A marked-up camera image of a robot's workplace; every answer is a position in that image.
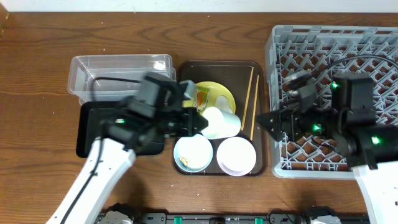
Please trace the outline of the light blue bowl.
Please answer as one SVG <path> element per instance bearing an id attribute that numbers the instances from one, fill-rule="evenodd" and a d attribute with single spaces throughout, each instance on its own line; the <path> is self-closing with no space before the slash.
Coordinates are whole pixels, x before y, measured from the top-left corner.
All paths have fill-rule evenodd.
<path id="1" fill-rule="evenodd" d="M 182 137 L 174 145 L 174 161 L 185 172 L 205 170 L 213 158 L 211 142 L 201 134 Z"/>

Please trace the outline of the green snack wrapper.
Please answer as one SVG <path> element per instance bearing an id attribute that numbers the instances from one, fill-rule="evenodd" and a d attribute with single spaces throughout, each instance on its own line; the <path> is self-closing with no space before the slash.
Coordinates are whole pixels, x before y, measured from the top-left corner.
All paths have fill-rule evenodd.
<path id="1" fill-rule="evenodd" d="M 210 90 L 208 88 L 197 87 L 196 97 L 193 100 L 193 107 L 195 107 L 200 114 L 202 114 L 207 107 L 209 93 Z"/>

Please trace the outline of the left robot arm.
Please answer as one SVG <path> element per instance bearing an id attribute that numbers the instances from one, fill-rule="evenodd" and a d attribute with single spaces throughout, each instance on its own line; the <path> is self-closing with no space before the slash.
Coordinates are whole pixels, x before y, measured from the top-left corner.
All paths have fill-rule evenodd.
<path id="1" fill-rule="evenodd" d="M 86 162 L 49 223 L 93 223 L 119 179 L 138 156 L 158 155 L 156 140 L 190 137 L 208 126 L 196 108 L 183 107 L 197 86 L 147 72 L 136 95 L 120 100 L 100 120 Z"/>

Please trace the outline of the white paper cup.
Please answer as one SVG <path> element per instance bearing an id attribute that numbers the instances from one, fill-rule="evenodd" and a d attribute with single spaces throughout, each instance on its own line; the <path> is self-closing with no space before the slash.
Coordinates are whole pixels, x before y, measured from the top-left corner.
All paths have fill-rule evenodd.
<path id="1" fill-rule="evenodd" d="M 230 138 L 241 130 L 241 120 L 235 114 L 209 107 L 203 112 L 208 126 L 201 131 L 207 139 Z"/>

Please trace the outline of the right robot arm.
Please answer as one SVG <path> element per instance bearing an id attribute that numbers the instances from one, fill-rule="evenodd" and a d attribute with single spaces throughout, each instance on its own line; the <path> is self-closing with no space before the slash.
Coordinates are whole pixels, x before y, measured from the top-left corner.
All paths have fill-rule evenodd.
<path id="1" fill-rule="evenodd" d="M 346 159 L 364 197 L 371 223 L 397 223 L 397 126 L 379 124 L 373 80 L 367 73 L 339 73 L 331 86 L 331 107 L 316 103 L 307 74 L 289 77 L 293 99 L 259 114 L 256 122 L 276 141 L 303 136 L 333 140 L 331 148 Z"/>

